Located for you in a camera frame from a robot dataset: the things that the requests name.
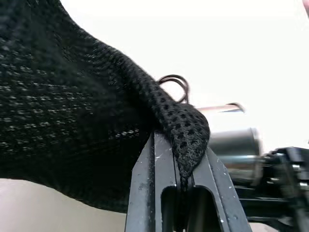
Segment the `black cloth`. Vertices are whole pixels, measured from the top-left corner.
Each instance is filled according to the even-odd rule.
[[[209,139],[201,113],[79,28],[58,0],[0,1],[1,178],[125,212],[153,129],[170,140],[185,183]]]

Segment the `black knit fabric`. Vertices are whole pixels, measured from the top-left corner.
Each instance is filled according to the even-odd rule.
[[[209,139],[201,113],[79,28],[58,0],[0,1],[1,178],[125,212],[154,128],[171,141],[185,183]]]

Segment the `perforated fabric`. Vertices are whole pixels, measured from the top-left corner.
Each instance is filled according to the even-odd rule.
[[[209,139],[201,113],[79,28],[58,0],[0,1],[1,178],[125,212],[154,128],[171,141],[185,183]]]

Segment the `black metal bracket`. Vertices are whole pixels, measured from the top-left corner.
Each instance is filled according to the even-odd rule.
[[[227,169],[211,149],[189,179],[187,232],[251,232]],[[180,178],[168,140],[150,135],[132,171],[125,232],[173,232]]]

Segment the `beige surface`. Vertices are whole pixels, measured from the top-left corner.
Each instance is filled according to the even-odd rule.
[[[193,105],[245,105],[265,150],[307,146],[309,20],[301,0],[63,3],[78,24],[155,78],[185,76]],[[167,90],[179,94],[174,86]],[[0,232],[124,231],[125,215],[24,181],[0,180],[0,209]]]

